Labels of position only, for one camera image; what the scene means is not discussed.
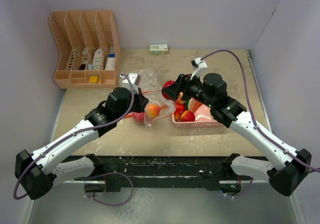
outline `white wall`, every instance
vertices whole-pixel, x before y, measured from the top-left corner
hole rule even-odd
[[[320,0],[281,0],[253,64],[274,132],[320,167]],[[319,183],[314,173],[297,189],[308,223],[319,223]]]
[[[280,0],[48,0],[53,10],[114,10],[124,48],[251,49]]]
[[[13,200],[15,157],[48,143],[62,91],[53,82],[58,49],[46,0],[0,0],[0,216],[18,223],[26,200]]]

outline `watermelon slice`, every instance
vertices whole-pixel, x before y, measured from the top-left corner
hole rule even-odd
[[[187,100],[186,104],[186,109],[191,110],[193,113],[202,105],[201,102],[195,100],[194,98],[191,98]]]

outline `plastic bag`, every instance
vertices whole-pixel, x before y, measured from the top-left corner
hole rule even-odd
[[[149,99],[144,110],[144,124],[150,128],[155,121],[171,116],[175,112],[176,105],[174,101],[166,100],[162,96],[162,86],[154,70],[140,70],[138,74],[141,76],[138,87]]]

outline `tabletop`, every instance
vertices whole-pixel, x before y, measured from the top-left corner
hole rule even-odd
[[[161,84],[175,80],[179,74],[193,72],[191,59],[204,56],[212,50],[171,49],[167,55],[150,55],[147,49],[123,49],[120,71],[154,70]],[[247,52],[234,50],[244,65],[248,93],[256,119],[265,127],[265,115]],[[206,59],[207,73],[219,73],[227,83],[228,94],[248,107],[240,67],[229,53],[217,53]],[[81,121],[98,103],[105,100],[112,89],[68,89],[62,101],[54,139],[63,135]],[[130,156],[246,156],[262,154],[235,132],[185,133],[175,129],[172,119],[155,122],[151,128],[135,124],[131,118],[120,121],[117,127],[101,138],[78,149],[73,155],[130,155]]]

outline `yellow sponge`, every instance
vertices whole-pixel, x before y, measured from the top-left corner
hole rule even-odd
[[[99,82],[99,76],[90,76],[90,83],[97,84]]]

